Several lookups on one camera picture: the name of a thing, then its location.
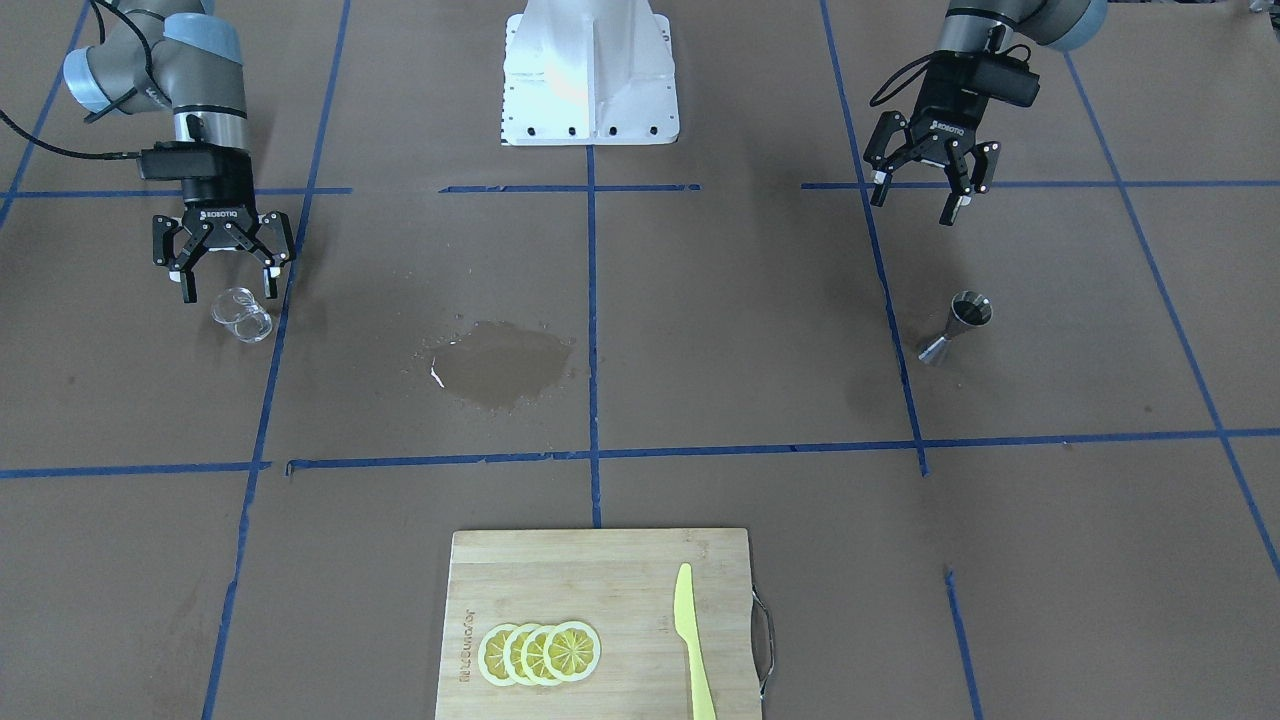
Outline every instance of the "grid line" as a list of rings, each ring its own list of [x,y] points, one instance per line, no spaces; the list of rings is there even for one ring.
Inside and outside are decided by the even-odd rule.
[[[63,55],[70,55],[76,50],[76,45],[79,44],[81,32],[84,29],[84,20],[88,18],[88,3],[81,8],[79,18],[76,20],[76,29],[72,31],[72,40],[67,44],[67,53]],[[58,74],[54,76],[54,83],[49,87],[49,95],[45,96],[45,105],[40,109],[40,117],[36,118],[36,124],[31,128],[31,135],[40,137],[40,133],[45,129],[45,123],[49,122],[49,113],[54,109],[54,100],[58,97],[58,88],[63,85],[63,67],[58,65]],[[26,150],[22,151],[22,160],[18,163],[18,170],[13,176],[13,182],[9,183],[9,192],[5,193],[4,204],[0,205],[0,229],[4,229],[5,222],[9,220],[9,211],[13,209],[14,193],[22,187],[22,178],[27,174],[27,167],[31,164],[31,156],[36,151],[36,143],[27,141]]]
[[[929,460],[924,452],[924,438],[920,433],[920,418],[915,411],[915,396],[911,392],[911,375],[906,368],[906,354],[902,351],[902,337],[897,328],[897,313],[893,310],[893,292],[890,290],[888,273],[884,269],[884,254],[881,251],[879,231],[876,228],[876,215],[872,213],[870,196],[867,193],[867,177],[858,156],[858,133],[854,131],[854,115],[849,109],[849,95],[845,92],[845,77],[840,69],[840,53],[836,50],[836,33],[831,27],[831,10],[827,0],[818,0],[822,8],[822,23],[827,31],[827,50],[831,53],[831,69],[836,76],[836,90],[840,94],[840,108],[845,114],[845,132],[849,135],[849,150],[854,158],[854,172],[858,174],[859,195],[863,200],[863,214],[867,217],[867,232],[870,236],[872,255],[876,258],[876,275],[884,292],[884,316],[888,332],[893,338],[893,351],[897,354],[897,372],[902,382],[902,397],[906,401],[906,415],[911,423],[911,437],[915,441],[915,454],[920,462],[920,475],[929,475]]]
[[[1190,181],[996,181],[995,187],[1009,188],[1064,188],[1064,187],[1280,187],[1280,179],[1190,179]],[[893,182],[893,190],[950,190],[942,181]],[[858,182],[804,182],[800,190],[876,190],[876,183]]]
[[[588,338],[590,377],[590,439],[591,439],[591,527],[604,527],[603,496],[600,488],[600,314],[599,286],[596,283],[596,227],[595,227],[595,146],[586,146],[586,258],[588,258]]]
[[[1230,438],[1275,438],[1280,437],[1280,428],[1238,428],[1228,429],[1224,433]],[[1147,442],[1185,442],[1217,439],[1217,430],[1157,430],[1144,433],[1080,433],[1057,436],[1009,436],[1009,437],[970,437],[970,438],[936,438],[924,439],[923,445],[928,450],[937,448],[970,448],[970,447],[1033,447],[1050,445],[1123,445]],[[849,454],[849,452],[877,452],[890,450],[914,450],[914,439],[896,441],[864,441],[864,442],[831,442],[831,443],[773,443],[773,445],[739,445],[739,446],[673,446],[673,447],[632,447],[632,448],[600,448],[600,460],[630,460],[643,457],[704,457],[704,456],[732,456],[732,455],[820,455],[820,454]],[[479,464],[512,464],[512,462],[548,462],[548,461],[580,461],[590,460],[590,450],[567,450],[550,452],[494,452],[494,454],[466,454],[466,455],[417,455],[417,456],[387,456],[387,457],[332,457],[332,459],[293,459],[285,462],[284,475],[289,477],[294,470],[333,470],[333,469],[367,469],[367,468],[422,468],[435,465],[479,465]],[[31,468],[0,470],[0,480],[5,479],[32,479],[32,478],[92,478],[109,475],[137,475],[137,474],[183,474],[188,471],[214,473],[228,470],[248,469],[252,462],[212,462],[191,465],[118,465],[99,468]],[[260,469],[265,470],[271,462],[261,462]]]
[[[960,648],[960,662],[964,665],[964,682],[969,688],[969,705],[973,707],[973,720],[982,720],[982,697],[978,694],[978,678],[973,670],[973,657],[969,653],[969,635],[964,629],[964,616],[960,614],[960,598],[956,596],[956,573],[947,568],[947,603],[951,606],[951,624],[956,630],[956,644]]]
[[[260,187],[255,195],[352,195],[356,190],[351,187]],[[24,190],[0,193],[13,200],[83,200],[83,199],[115,199],[115,197],[182,197],[180,190]]]
[[[333,97],[338,87],[338,76],[342,68],[342,51],[347,40],[347,26],[351,19],[351,1],[343,0],[342,17],[338,20],[338,37],[334,42],[333,63],[329,68],[329,83],[325,87],[324,105],[320,110],[320,123],[316,128],[315,149],[311,152],[311,172],[307,176],[307,192],[302,200],[302,214],[298,217],[297,250],[296,256],[301,256],[306,246],[307,229],[311,220],[314,190],[320,174],[320,160],[324,156],[325,138],[329,131],[329,114],[333,109]],[[223,660],[227,655],[227,641],[230,635],[232,618],[236,610],[236,593],[239,587],[241,570],[244,566],[244,555],[248,546],[250,509],[257,495],[257,480],[262,469],[262,454],[266,447],[266,436],[271,424],[271,404],[275,398],[275,387],[280,375],[280,360],[284,356],[284,343],[289,329],[289,309],[292,307],[293,286],[297,281],[298,265],[294,263],[289,268],[289,279],[284,288],[284,302],[280,307],[280,322],[275,331],[275,347],[271,352],[271,369],[266,378],[266,389],[262,393],[262,413],[259,420],[257,438],[253,443],[253,460],[248,471],[244,487],[244,501],[241,506],[239,529],[236,538],[236,566],[232,580],[227,585],[227,596],[223,601],[221,621],[218,628],[218,641],[214,646],[214,660],[209,669],[209,685],[205,691],[205,705],[201,711],[201,720],[212,720],[214,707],[218,701],[218,687],[221,680]]]
[[[1147,233],[1142,228],[1142,220],[1138,218],[1138,211],[1134,209],[1133,200],[1129,197],[1129,190],[1123,176],[1120,174],[1120,167],[1116,164],[1115,155],[1111,152],[1111,146],[1107,143],[1106,133],[1102,132],[1102,123],[1098,120],[1098,115],[1093,110],[1093,102],[1089,101],[1089,95],[1084,90],[1084,82],[1080,79],[1080,73],[1075,68],[1075,61],[1071,59],[1071,54],[1064,53],[1064,56],[1066,58],[1066,68],[1071,73],[1071,81],[1075,82],[1075,88],[1080,94],[1080,100],[1084,102],[1084,110],[1089,115],[1089,123],[1093,126],[1093,132],[1097,135],[1098,143],[1102,146],[1102,154],[1106,156],[1107,165],[1111,168],[1111,174],[1115,177],[1120,197],[1124,200],[1125,210],[1129,213],[1129,219],[1133,222],[1133,229],[1138,234],[1138,242],[1142,245],[1142,252],[1147,258],[1147,265],[1151,268],[1151,277],[1155,279],[1156,288],[1160,291],[1160,296],[1165,302],[1165,310],[1167,310],[1169,319],[1174,325],[1174,331],[1178,333],[1178,340],[1183,346],[1183,352],[1187,356],[1188,365],[1190,365],[1192,374],[1196,377],[1196,384],[1199,387],[1201,396],[1204,400],[1204,407],[1208,409],[1210,418],[1213,421],[1213,429],[1217,432],[1219,441],[1222,443],[1222,451],[1226,454],[1228,462],[1231,465],[1231,473],[1235,475],[1235,482],[1240,488],[1240,495],[1244,497],[1244,503],[1249,509],[1249,515],[1253,518],[1253,525],[1258,530],[1258,536],[1262,539],[1262,546],[1267,552],[1267,557],[1271,560],[1271,569],[1275,571],[1276,579],[1280,579],[1280,555],[1276,553],[1276,546],[1271,541],[1271,533],[1267,532],[1267,524],[1262,518],[1262,511],[1258,509],[1257,501],[1253,497],[1253,491],[1249,488],[1249,482],[1244,477],[1244,470],[1240,468],[1240,462],[1235,456],[1235,448],[1231,447],[1231,439],[1222,425],[1222,418],[1217,411],[1217,404],[1213,402],[1213,396],[1208,389],[1208,382],[1204,379],[1204,373],[1201,370],[1199,361],[1196,359],[1196,352],[1192,350],[1190,338],[1187,336],[1187,329],[1183,327],[1181,318],[1178,315],[1178,307],[1174,305],[1174,299],[1169,293],[1169,287],[1165,284],[1165,277],[1160,272],[1160,265],[1156,263],[1156,254],[1151,249]]]
[[[540,192],[698,192],[703,186],[691,184],[451,184],[439,195],[475,193],[540,193]]]

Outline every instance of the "stainless steel jigger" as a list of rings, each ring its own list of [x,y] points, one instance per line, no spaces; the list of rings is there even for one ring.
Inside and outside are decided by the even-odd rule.
[[[974,328],[980,328],[991,322],[991,300],[980,292],[966,290],[957,292],[951,299],[951,313],[947,315],[947,327],[937,338],[924,346],[920,351],[920,363],[925,365],[941,365],[947,356],[951,341]]]

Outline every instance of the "bamboo cutting board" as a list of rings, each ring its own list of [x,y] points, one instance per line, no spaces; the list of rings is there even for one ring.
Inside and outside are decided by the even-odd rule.
[[[745,529],[454,533],[436,720],[691,720],[672,618],[681,562],[694,570],[717,720],[760,720]],[[589,678],[499,688],[480,675],[480,639],[494,625],[566,620],[600,635]]]

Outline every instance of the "metal handle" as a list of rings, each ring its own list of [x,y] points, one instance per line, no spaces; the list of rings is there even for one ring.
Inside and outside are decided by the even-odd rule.
[[[764,625],[768,629],[769,669],[765,670],[764,676],[760,678],[760,702],[764,702],[764,696],[768,693],[769,680],[773,678],[773,671],[778,667],[777,652],[773,644],[773,615],[769,612],[769,606],[764,605],[764,601],[760,600],[760,593],[755,589],[755,585],[751,585],[751,601],[764,615]]]

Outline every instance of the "cutting board handle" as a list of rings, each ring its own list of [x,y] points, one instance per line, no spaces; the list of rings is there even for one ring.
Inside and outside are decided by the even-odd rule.
[[[751,602],[753,602],[754,607],[759,607],[760,609],[760,615],[764,618],[764,632],[765,632],[765,638],[768,639],[768,648],[769,648],[768,666],[765,667],[763,676],[760,676],[760,661],[759,661],[759,659],[756,659],[756,661],[755,661],[755,673],[756,673],[756,676],[760,679],[760,702],[764,702],[764,696],[769,691],[769,680],[773,678],[773,671],[777,670],[777,667],[778,667],[778,664],[777,664],[777,652],[776,652],[774,644],[773,644],[773,614],[769,612],[769,606],[764,605],[764,601],[760,600],[760,592],[758,589],[755,589],[755,584],[751,584]],[[755,614],[754,612],[753,612],[751,620],[753,620],[753,625],[754,625],[754,620],[755,620]],[[755,643],[751,643],[751,653],[753,653],[753,656],[755,655]]]

